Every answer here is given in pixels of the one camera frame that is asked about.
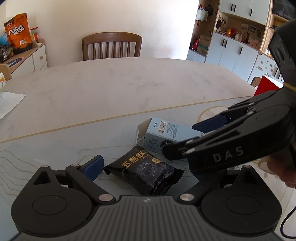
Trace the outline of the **person's hand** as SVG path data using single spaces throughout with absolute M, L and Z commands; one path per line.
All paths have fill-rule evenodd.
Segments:
M 295 141 L 287 148 L 260 158 L 258 167 L 276 175 L 287 187 L 295 188 Z

